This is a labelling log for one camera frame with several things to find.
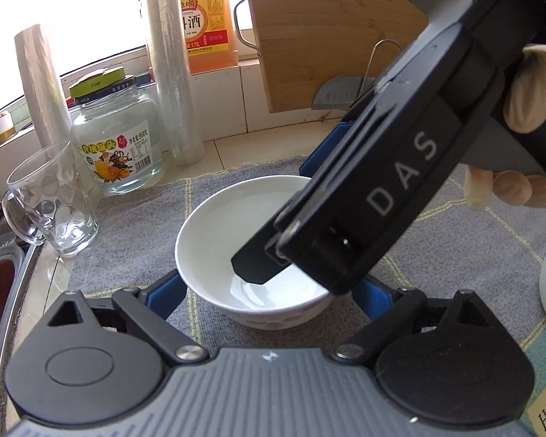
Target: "orange liquid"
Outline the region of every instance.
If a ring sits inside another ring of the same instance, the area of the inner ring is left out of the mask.
[[[229,0],[224,0],[224,20],[226,36],[229,45],[228,50],[188,55],[191,74],[198,74],[200,72],[208,72],[220,68],[233,67],[239,64],[239,56],[235,44],[236,36],[233,30]]]

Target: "glass jar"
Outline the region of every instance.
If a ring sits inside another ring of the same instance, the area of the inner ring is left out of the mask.
[[[71,139],[105,195],[151,185],[162,170],[154,101],[123,67],[86,75],[69,89],[81,114]]]

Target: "bowl rim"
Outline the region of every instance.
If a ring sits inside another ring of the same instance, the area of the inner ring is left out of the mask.
[[[237,182],[236,184],[233,184],[231,186],[228,186],[228,187],[225,187],[224,189],[221,189],[219,190],[218,192],[212,194],[210,197],[206,198],[205,200],[203,200],[199,205],[198,207],[196,207],[192,213],[187,217],[186,220],[184,220],[184,223],[182,224],[182,227],[180,228],[180,231],[178,232],[178,236],[176,237],[176,244],[174,245],[174,258],[176,259],[176,268],[178,269],[178,273],[180,274],[182,280],[184,281],[185,285],[188,286],[190,288],[190,290],[192,290],[193,293],[195,293],[197,296],[201,297],[202,299],[206,300],[207,302],[213,304],[214,306],[220,308],[220,309],[224,309],[225,311],[228,311],[228,312],[232,312],[233,314],[239,314],[239,315],[248,315],[248,316],[271,316],[271,315],[281,315],[281,314],[286,314],[287,312],[292,312],[292,311],[295,311],[297,309],[300,309],[300,308],[304,308],[304,307],[307,307],[307,306],[310,306],[316,302],[319,302],[321,300],[324,300],[326,299],[328,296],[330,296],[330,293],[329,291],[325,291],[325,293],[323,294],[320,294],[312,299],[309,299],[307,300],[306,302],[301,302],[299,304],[296,304],[296,305],[292,305],[292,306],[287,306],[287,307],[284,307],[284,308],[281,308],[281,309],[269,309],[269,310],[260,310],[260,311],[248,311],[248,310],[245,310],[245,309],[237,309],[235,307],[231,307],[229,305],[226,305],[222,302],[220,302],[219,300],[212,300],[212,299],[208,299],[207,297],[204,296],[204,294],[201,294],[200,292],[198,292],[198,290],[192,286],[185,278],[185,276],[182,274],[181,272],[181,268],[180,268],[180,262],[178,261],[178,244],[181,240],[181,236],[182,236],[182,232],[184,231],[184,227],[186,226],[186,224],[188,223],[188,221],[192,218],[192,216],[196,213],[197,210],[199,210],[204,204],[206,204],[208,201],[210,201],[213,197],[221,194],[222,192],[226,191],[226,190],[229,190],[229,189],[233,189],[233,188],[237,188],[238,186],[242,185],[242,184],[247,184],[249,182],[254,182],[254,181],[262,181],[263,179],[269,179],[269,178],[301,178],[301,179],[311,179],[309,177],[306,177],[306,176],[298,176],[298,175],[291,175],[291,174],[278,174],[278,175],[271,175],[271,176],[260,176],[258,178],[252,178],[252,179],[247,179],[245,181],[240,181],[240,182]]]

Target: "window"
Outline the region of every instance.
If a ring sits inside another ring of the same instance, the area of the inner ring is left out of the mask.
[[[47,31],[59,74],[146,44],[139,0],[0,0],[0,107],[23,94],[14,37],[36,23]],[[252,27],[247,4],[239,24]]]

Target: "metal hook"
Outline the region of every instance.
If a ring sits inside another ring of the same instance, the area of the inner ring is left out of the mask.
[[[364,72],[364,77],[362,77],[362,82],[360,83],[360,87],[358,87],[358,92],[356,94],[356,98],[358,98],[362,92],[362,89],[364,87],[364,84],[366,83],[366,79],[368,78],[368,73],[370,72],[370,66],[372,65],[372,61],[374,60],[374,55],[376,54],[376,50],[384,43],[387,43],[387,42],[390,42],[392,44],[394,44],[398,49],[400,49],[400,51],[402,52],[403,49],[402,49],[402,46],[400,46],[399,43],[397,43],[394,39],[382,39],[382,40],[379,40],[379,42],[377,42],[375,45],[374,45],[374,48],[372,49],[372,52],[370,53],[370,59],[368,59],[368,64],[366,66],[366,72]]]
[[[247,1],[247,0],[240,0],[236,5],[234,5],[234,9],[233,9],[234,33],[237,35],[237,38],[239,38],[240,42],[242,42],[248,48],[251,48],[251,49],[254,49],[255,51],[257,51],[257,56],[261,57],[261,52],[259,51],[258,46],[256,46],[252,42],[246,40],[243,37],[243,35],[240,33],[239,18],[237,17],[237,8],[239,8],[239,5],[241,3],[244,3],[245,1]]]

